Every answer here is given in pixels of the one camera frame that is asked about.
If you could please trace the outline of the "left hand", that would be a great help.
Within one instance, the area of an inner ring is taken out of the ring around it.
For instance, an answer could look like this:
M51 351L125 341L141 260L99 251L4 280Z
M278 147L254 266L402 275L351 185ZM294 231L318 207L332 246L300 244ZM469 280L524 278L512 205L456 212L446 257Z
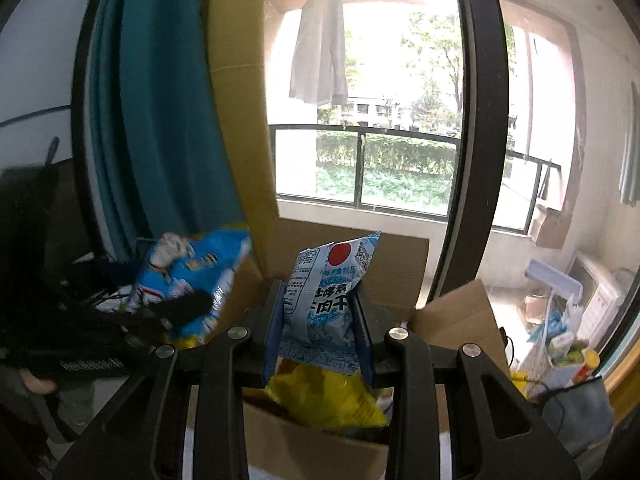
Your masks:
M29 370L19 370L18 374L20 374L25 387L32 393L44 396L45 394L55 392L58 388L58 385L52 382L52 380L40 379L34 376Z

